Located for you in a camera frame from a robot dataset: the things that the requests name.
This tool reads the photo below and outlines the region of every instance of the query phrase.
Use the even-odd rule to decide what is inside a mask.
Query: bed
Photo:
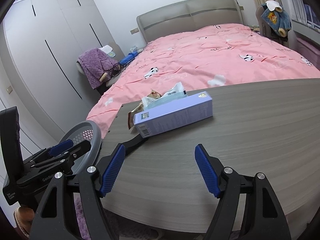
[[[243,25],[236,0],[188,0],[137,17],[148,44],[87,119],[104,137],[122,104],[177,82],[186,91],[282,79],[319,78],[297,52]]]

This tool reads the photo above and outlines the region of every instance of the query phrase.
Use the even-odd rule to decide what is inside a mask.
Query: gray basket
[[[83,169],[87,169],[89,166],[94,165],[99,155],[102,142],[101,131],[98,125],[93,121],[81,122],[67,132],[59,143],[69,139],[73,141],[74,145],[84,140],[91,142],[91,150],[75,160],[75,164],[72,166],[73,174],[77,174]]]

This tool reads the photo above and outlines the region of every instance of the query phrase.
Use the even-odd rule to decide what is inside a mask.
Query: blue gripper pad
[[[209,192],[218,197],[220,195],[218,176],[199,145],[195,149],[195,159]]]
[[[111,192],[125,158],[125,147],[122,144],[113,156],[108,168],[102,175],[100,192],[103,196]]]
[[[62,143],[59,143],[58,145],[54,146],[51,148],[49,155],[56,157],[60,155],[61,153],[64,153],[66,150],[70,149],[73,147],[73,141],[72,140],[66,140]]]

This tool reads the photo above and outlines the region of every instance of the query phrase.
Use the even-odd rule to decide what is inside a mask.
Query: purple fleece jacket
[[[87,76],[89,83],[93,89],[102,85],[100,78],[104,73],[107,73],[108,76],[104,82],[109,81],[111,76],[111,70],[114,65],[118,62],[100,49],[90,49],[83,53],[79,58],[78,62],[84,70],[85,75]]]

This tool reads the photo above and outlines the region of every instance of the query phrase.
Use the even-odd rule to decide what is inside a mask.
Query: wall outlet
[[[134,30],[131,30],[130,32],[131,32],[131,34],[135,34],[135,33],[138,33],[138,32],[139,32],[139,29],[138,29],[138,28],[135,28]]]
[[[12,91],[13,91],[12,86],[9,86],[9,87],[7,88],[8,94],[10,95]]]

